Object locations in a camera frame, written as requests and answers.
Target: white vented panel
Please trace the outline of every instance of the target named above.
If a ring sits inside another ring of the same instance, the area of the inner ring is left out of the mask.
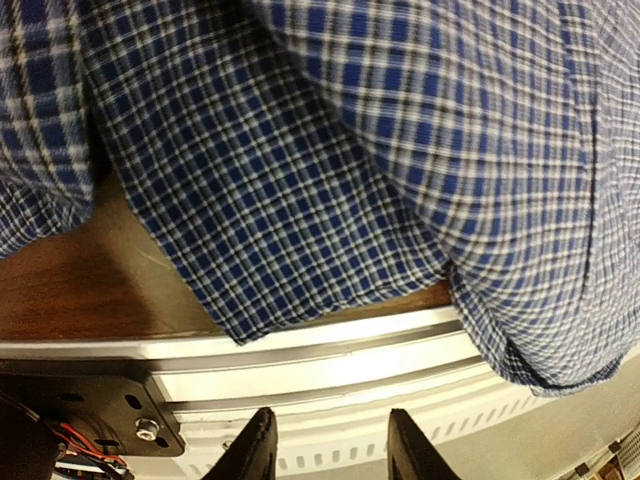
[[[624,439],[622,448],[618,452],[618,459],[625,478],[632,479],[640,476],[640,427]]]
[[[278,417],[277,473],[296,475],[380,460],[386,457],[388,413],[407,408],[434,444],[468,435],[506,421],[550,400],[533,397],[527,389],[509,385],[493,374],[474,382],[435,389],[430,394],[395,398],[359,412]],[[184,480],[199,480],[223,454],[222,443],[239,432],[215,423],[184,425],[188,452],[177,459]]]

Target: screw hole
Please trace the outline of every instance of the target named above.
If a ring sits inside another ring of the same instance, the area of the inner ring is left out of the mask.
[[[106,438],[97,438],[93,442],[102,447],[119,447],[120,446],[120,444],[115,440],[109,440]]]
[[[125,395],[124,399],[134,410],[142,410],[142,404],[140,403],[140,400],[138,400],[138,397],[136,397],[135,395]]]
[[[58,398],[60,398],[60,400],[64,400],[65,402],[84,402],[84,397],[79,393],[65,392],[58,395]]]
[[[156,445],[158,445],[160,448],[169,448],[169,444],[162,437],[156,438]]]

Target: wire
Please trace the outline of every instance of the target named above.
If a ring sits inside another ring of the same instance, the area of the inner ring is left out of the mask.
[[[105,454],[105,453],[101,452],[100,450],[98,450],[94,446],[94,444],[91,442],[91,440],[89,440],[87,437],[82,435],[78,430],[73,428],[68,423],[61,423],[60,427],[63,428],[64,430],[66,430],[68,433],[70,433],[72,435],[72,437],[75,437],[78,440],[80,440],[80,444],[78,444],[77,442],[73,441],[72,439],[70,439],[70,440],[72,440],[70,443],[73,444],[74,448],[78,448],[82,453],[84,453],[86,455],[94,455],[94,456],[96,456],[98,458],[101,458],[101,459],[113,460],[115,462],[118,462],[123,467],[127,466],[127,462],[125,462],[122,459],[122,457],[120,457],[118,455],[108,455],[108,454]]]
[[[93,463],[96,467],[102,470],[107,477],[113,480],[125,480],[127,478],[125,475],[120,475],[120,473],[118,473],[118,471],[108,463],[101,462],[100,460],[92,457],[87,458],[87,460]]]
[[[40,415],[38,415],[36,412],[31,410],[24,403],[21,403],[21,402],[15,400],[15,399],[11,398],[6,393],[0,392],[0,400],[2,400],[4,403],[12,406],[13,408],[15,408],[17,410],[22,411],[22,413],[24,413],[27,417],[29,417],[34,422],[39,422],[40,421]]]

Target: cable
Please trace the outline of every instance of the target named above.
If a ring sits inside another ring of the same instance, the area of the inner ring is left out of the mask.
[[[7,405],[10,405],[11,407],[13,407],[13,408],[15,408],[17,410],[22,411],[22,413],[24,413],[27,417],[29,417],[34,422],[39,422],[40,421],[40,415],[38,415],[36,412],[31,410],[24,403],[21,403],[21,402],[19,402],[17,400],[14,400],[13,398],[11,398],[6,393],[0,392],[0,400],[2,400],[4,403],[6,403]]]
[[[69,445],[71,445],[73,448],[75,448],[79,452],[88,456],[99,458],[101,460],[111,460],[111,461],[117,462],[126,468],[127,462],[125,462],[122,459],[122,457],[118,455],[108,455],[101,452],[93,445],[93,443],[87,437],[82,435],[80,432],[78,432],[75,428],[73,428],[68,423],[61,423],[59,426],[66,431],[67,435],[62,434],[60,432],[55,432],[56,435],[58,435],[63,440],[67,441]]]
[[[126,480],[127,478],[125,475],[120,475],[120,473],[108,463],[102,462],[93,457],[87,457],[87,460],[93,463],[96,467],[102,470],[107,477],[113,480]]]

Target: wooden surface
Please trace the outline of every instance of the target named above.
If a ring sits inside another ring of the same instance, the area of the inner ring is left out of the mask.
[[[109,179],[92,220],[0,260],[0,340],[219,335],[178,272]],[[323,322],[450,303],[445,284]]]

